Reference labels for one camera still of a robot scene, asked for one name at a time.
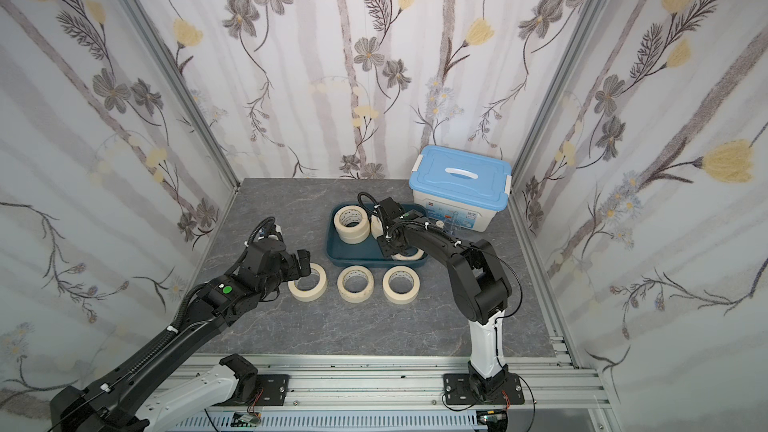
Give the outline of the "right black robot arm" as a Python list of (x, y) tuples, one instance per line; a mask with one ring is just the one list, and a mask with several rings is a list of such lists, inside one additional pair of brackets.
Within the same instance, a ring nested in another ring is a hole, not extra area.
[(513, 288), (522, 286), (516, 272), (491, 243), (454, 237), (425, 214), (407, 211), (392, 198), (378, 200), (360, 192), (357, 202), (378, 220), (382, 233), (376, 242), (384, 256), (395, 259), (415, 249), (445, 267), (454, 302), (470, 326), (470, 393), (477, 404), (489, 402), (510, 376), (502, 359), (502, 326), (513, 315), (507, 311)]

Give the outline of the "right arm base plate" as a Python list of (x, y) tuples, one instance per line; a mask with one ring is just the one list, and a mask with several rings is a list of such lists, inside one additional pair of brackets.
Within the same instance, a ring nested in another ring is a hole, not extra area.
[(511, 406), (526, 402), (520, 377), (508, 372), (490, 379), (468, 373), (444, 374), (442, 386), (449, 406)]

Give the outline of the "cream tape roll one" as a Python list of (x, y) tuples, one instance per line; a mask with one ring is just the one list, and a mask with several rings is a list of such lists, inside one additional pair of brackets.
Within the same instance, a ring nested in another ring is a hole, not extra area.
[(310, 264), (310, 274), (288, 283), (291, 295), (299, 302), (313, 302), (322, 297), (328, 288), (325, 269), (315, 263)]

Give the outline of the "cream tape roll four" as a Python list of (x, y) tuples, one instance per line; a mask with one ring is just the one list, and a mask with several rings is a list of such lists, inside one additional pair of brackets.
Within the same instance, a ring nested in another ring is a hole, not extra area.
[(395, 266), (385, 273), (382, 285), (384, 295), (389, 302), (395, 305), (407, 305), (417, 298), (421, 281), (418, 274), (410, 267)]

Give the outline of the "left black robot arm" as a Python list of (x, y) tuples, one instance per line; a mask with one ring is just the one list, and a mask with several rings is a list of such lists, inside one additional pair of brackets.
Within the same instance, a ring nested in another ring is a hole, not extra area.
[(50, 402), (52, 431), (148, 429), (139, 406), (186, 359), (264, 302), (281, 284), (311, 273), (310, 252), (289, 253), (273, 217), (258, 224), (223, 275), (198, 284), (171, 323), (113, 371), (84, 389), (67, 386)]

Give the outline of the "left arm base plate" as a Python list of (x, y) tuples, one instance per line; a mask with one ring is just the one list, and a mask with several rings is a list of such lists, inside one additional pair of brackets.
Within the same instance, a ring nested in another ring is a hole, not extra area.
[(239, 379), (233, 395), (221, 406), (280, 407), (289, 391), (288, 374), (258, 374)]

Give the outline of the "teal plastic storage tray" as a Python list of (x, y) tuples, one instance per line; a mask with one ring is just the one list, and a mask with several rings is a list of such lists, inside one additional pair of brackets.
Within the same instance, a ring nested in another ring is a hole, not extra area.
[(352, 206), (352, 203), (341, 203), (332, 209), (327, 227), (325, 252), (328, 259), (334, 265), (342, 268), (361, 265), (369, 269), (389, 268), (397, 265), (418, 268), (427, 261), (427, 255), (424, 253), (419, 255), (418, 251), (414, 248), (407, 250), (406, 260), (385, 257), (381, 253), (378, 243), (371, 236), (368, 236), (359, 244), (350, 245), (343, 242), (336, 230), (334, 218), (336, 213), (346, 206)]

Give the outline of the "cream tape roll three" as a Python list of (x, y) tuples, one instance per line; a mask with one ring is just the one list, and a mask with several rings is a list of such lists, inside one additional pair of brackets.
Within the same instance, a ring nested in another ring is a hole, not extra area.
[(367, 301), (373, 294), (374, 285), (372, 272), (359, 265), (343, 269), (337, 280), (337, 288), (341, 298), (353, 304)]

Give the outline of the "cream tape roll two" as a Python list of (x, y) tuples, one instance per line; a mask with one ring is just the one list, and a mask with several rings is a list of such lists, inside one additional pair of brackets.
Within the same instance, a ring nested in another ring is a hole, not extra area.
[(333, 225), (340, 240), (348, 245), (360, 244), (370, 235), (368, 214), (357, 205), (341, 207), (334, 214)]

